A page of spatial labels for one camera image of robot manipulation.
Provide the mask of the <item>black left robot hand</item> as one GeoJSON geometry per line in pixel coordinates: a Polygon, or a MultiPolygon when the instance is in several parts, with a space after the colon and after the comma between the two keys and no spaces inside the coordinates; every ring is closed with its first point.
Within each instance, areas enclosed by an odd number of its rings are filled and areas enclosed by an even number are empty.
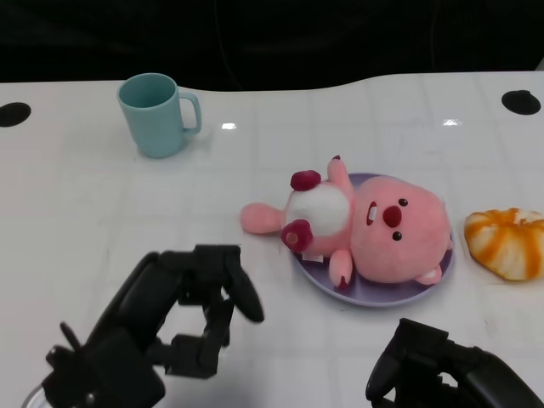
{"type": "Polygon", "coordinates": [[[69,345],[54,346],[52,368],[42,381],[52,407],[153,407],[166,394],[156,373],[208,379],[216,375],[221,349],[230,344],[235,310],[264,321],[264,310],[247,273],[241,249],[197,245],[189,252],[144,256],[99,317],[88,340],[60,325],[69,345]],[[200,336],[158,337],[173,306],[200,306],[206,325],[200,336]]]}

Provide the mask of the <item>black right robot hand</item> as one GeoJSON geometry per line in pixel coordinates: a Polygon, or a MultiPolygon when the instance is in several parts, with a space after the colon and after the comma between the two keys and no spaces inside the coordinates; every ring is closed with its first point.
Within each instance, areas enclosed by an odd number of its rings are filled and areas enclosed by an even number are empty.
{"type": "Polygon", "coordinates": [[[542,407],[496,355],[402,318],[375,364],[365,396],[373,407],[542,407]]]}

